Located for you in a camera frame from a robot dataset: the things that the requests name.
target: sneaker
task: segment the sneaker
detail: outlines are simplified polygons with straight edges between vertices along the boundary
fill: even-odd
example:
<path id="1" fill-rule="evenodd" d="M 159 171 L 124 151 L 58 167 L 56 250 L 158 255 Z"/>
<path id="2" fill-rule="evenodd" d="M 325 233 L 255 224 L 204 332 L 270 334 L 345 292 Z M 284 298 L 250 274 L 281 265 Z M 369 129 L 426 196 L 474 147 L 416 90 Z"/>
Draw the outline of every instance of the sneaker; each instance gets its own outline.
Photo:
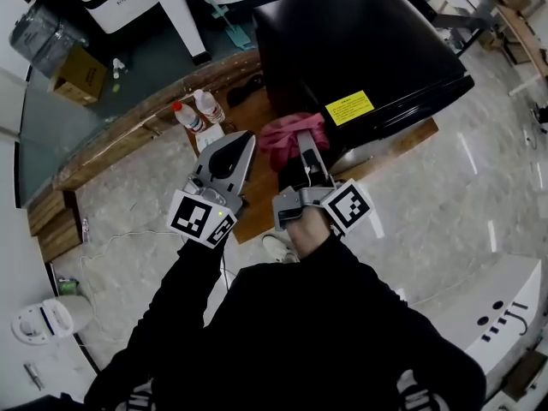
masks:
<path id="1" fill-rule="evenodd" d="M 276 262 L 291 264 L 299 261 L 296 254 L 274 235 L 263 236 L 263 247 Z"/>

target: gray floor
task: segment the gray floor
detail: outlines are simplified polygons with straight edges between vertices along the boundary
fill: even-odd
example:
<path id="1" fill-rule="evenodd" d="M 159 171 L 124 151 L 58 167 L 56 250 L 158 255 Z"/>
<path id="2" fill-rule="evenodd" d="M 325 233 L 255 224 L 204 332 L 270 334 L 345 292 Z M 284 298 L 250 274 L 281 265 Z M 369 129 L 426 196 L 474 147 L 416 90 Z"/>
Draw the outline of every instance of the gray floor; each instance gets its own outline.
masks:
<path id="1" fill-rule="evenodd" d="M 131 50 L 118 55 L 129 68 L 116 81 L 108 73 L 100 100 L 83 107 L 48 92 L 49 81 L 33 72 L 28 84 L 21 124 L 20 194 L 24 205 L 55 175 L 72 154 L 109 123 L 172 82 L 194 72 L 191 57 L 169 22 Z M 253 27 L 243 25 L 253 39 Z M 202 39 L 212 61 L 238 49 L 224 31 L 203 29 Z"/>
<path id="2" fill-rule="evenodd" d="M 371 195 L 382 229 L 365 222 L 345 239 L 363 262 L 393 289 L 403 288 L 409 303 L 430 317 L 458 296 L 458 283 L 501 253 L 542 259 L 546 272 L 548 219 L 540 217 L 537 204 L 546 192 L 536 175 L 536 163 L 548 161 L 546 138 L 531 131 L 525 98 L 508 97 L 518 78 L 502 55 L 474 45 L 462 60 L 476 87 L 435 115 L 436 135 L 360 182 Z M 523 128 L 534 135 L 536 149 L 526 146 Z M 176 235 L 151 233 L 110 244 L 109 239 L 129 231 L 165 231 L 172 194 L 184 183 L 193 160 L 186 134 L 173 128 L 78 192 L 92 242 L 56 260 L 55 268 L 59 275 L 80 279 L 94 301 L 96 318 L 81 335 L 99 366 L 124 347 L 182 244 Z M 80 264 L 80 256 L 97 254 L 104 255 Z M 229 238 L 226 264 L 231 272 L 268 260 L 260 237 L 242 245 Z M 539 311 L 547 281 L 545 277 Z M 224 294 L 219 280 L 206 323 Z M 538 330 L 531 327 L 491 372 L 491 388 Z"/>

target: red object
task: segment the red object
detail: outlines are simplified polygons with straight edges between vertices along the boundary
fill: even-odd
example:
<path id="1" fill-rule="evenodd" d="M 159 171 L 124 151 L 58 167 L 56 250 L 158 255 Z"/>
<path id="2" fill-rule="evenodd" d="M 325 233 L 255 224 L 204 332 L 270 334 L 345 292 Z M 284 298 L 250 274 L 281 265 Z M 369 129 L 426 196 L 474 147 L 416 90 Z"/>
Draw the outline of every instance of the red object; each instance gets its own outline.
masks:
<path id="1" fill-rule="evenodd" d="M 259 149 L 271 156 L 271 167 L 279 172 L 290 158 L 299 157 L 297 132 L 308 129 L 320 151 L 329 149 L 324 118 L 320 113 L 295 113 L 281 117 L 260 130 Z"/>

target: yellow sticker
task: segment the yellow sticker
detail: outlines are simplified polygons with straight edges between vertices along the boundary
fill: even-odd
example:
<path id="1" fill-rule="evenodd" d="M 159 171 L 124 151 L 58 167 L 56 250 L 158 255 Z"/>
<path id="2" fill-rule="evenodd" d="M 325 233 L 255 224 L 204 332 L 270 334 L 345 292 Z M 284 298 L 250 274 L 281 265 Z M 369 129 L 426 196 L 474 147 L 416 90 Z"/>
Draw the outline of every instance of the yellow sticker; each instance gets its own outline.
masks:
<path id="1" fill-rule="evenodd" d="M 375 109 L 363 90 L 350 94 L 346 98 L 336 100 L 326 105 L 325 108 L 329 111 L 337 126 L 341 126 L 343 123 L 349 122 Z"/>

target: white bottle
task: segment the white bottle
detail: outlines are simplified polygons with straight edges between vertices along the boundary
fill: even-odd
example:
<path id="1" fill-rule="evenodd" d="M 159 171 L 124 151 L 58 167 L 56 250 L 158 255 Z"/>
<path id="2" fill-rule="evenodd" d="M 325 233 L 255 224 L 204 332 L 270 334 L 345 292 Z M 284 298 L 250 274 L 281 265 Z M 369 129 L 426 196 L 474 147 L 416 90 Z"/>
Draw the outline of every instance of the white bottle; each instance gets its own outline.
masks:
<path id="1" fill-rule="evenodd" d="M 201 133 L 206 129 L 206 124 L 200 116 L 192 109 L 192 107 L 177 100 L 171 105 L 171 109 L 175 113 L 176 119 L 185 128 L 190 129 L 193 133 Z"/>
<path id="2" fill-rule="evenodd" d="M 211 123 L 220 123 L 224 120 L 224 111 L 210 92 L 196 90 L 194 92 L 194 99 L 196 99 L 196 108 Z"/>

